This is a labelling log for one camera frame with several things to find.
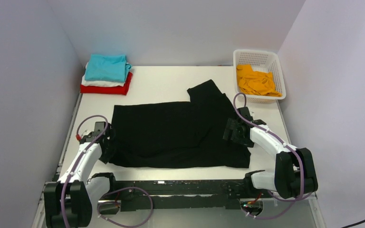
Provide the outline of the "black t shirt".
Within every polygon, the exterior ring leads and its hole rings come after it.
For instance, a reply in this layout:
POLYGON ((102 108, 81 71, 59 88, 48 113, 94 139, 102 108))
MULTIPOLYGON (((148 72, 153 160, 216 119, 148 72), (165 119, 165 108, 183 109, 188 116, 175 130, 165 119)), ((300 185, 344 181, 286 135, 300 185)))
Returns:
POLYGON ((248 168, 246 146, 224 140, 236 113, 214 81, 188 89, 188 102, 115 105, 110 163, 122 167, 248 168))

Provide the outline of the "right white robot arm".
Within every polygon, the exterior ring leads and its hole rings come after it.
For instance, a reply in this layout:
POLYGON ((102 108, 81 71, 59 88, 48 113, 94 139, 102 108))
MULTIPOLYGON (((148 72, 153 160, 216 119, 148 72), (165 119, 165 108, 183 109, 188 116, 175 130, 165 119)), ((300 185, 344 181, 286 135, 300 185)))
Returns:
POLYGON ((298 148, 278 137, 261 119, 253 119, 247 107, 239 115, 228 118, 223 139, 229 144, 248 148, 260 146, 275 162, 273 171, 246 173, 243 192, 255 197, 261 190, 277 193, 283 200, 304 198, 318 189, 317 175, 311 151, 298 148))

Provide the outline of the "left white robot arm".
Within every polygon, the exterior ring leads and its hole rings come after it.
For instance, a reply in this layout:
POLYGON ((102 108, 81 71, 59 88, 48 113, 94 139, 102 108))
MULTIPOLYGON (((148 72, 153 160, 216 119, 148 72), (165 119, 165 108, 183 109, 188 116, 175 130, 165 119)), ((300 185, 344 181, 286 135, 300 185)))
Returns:
POLYGON ((78 136, 79 149, 67 171, 43 192, 48 228, 87 227, 97 214, 98 201, 117 195, 115 176, 110 172, 91 174, 97 161, 106 161, 111 125, 96 122, 94 130, 78 136))

